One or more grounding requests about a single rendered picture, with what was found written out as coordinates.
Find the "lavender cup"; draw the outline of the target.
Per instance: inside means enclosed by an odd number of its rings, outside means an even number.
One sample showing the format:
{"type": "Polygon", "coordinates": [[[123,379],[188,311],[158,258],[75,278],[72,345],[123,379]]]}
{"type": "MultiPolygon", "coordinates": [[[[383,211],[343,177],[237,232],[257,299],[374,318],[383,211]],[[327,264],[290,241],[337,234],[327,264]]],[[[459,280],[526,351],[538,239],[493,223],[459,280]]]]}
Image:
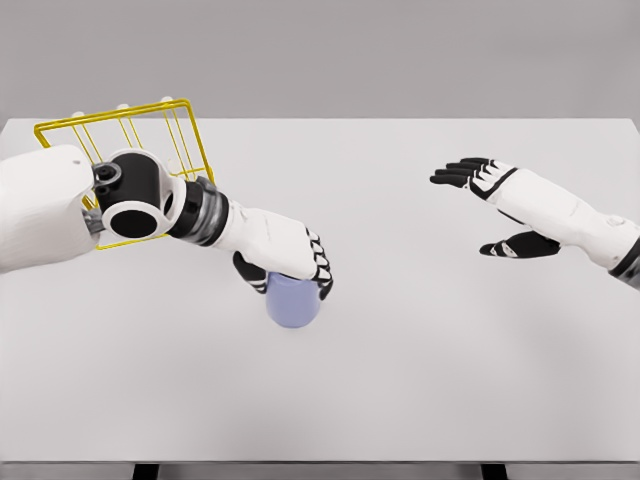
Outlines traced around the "lavender cup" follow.
{"type": "Polygon", "coordinates": [[[313,280],[298,280],[270,272],[266,308],[270,318],[281,327],[305,327],[320,310],[319,287],[313,280]]]}

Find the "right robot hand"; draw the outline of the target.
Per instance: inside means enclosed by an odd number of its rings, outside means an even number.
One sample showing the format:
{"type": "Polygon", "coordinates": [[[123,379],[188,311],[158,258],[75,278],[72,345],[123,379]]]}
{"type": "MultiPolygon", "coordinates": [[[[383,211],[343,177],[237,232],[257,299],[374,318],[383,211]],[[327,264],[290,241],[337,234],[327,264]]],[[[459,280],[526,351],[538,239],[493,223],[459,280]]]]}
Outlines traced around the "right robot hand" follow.
{"type": "Polygon", "coordinates": [[[436,170],[430,182],[467,189],[504,216],[529,228],[482,246],[482,255],[548,257],[557,254],[570,239],[570,217],[578,207],[577,197],[530,170],[493,159],[463,158],[436,170]]]}

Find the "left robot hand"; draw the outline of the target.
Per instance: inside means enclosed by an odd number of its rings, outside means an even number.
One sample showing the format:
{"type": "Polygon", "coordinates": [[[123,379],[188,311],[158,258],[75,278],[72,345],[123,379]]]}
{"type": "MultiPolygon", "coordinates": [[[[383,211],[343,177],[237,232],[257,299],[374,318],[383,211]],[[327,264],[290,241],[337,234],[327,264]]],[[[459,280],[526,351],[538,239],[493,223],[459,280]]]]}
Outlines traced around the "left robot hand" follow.
{"type": "Polygon", "coordinates": [[[241,278],[259,294],[268,290],[268,275],[310,280],[325,300],[334,284],[320,237],[302,222],[273,212],[249,209],[235,248],[233,264],[241,278]]]}

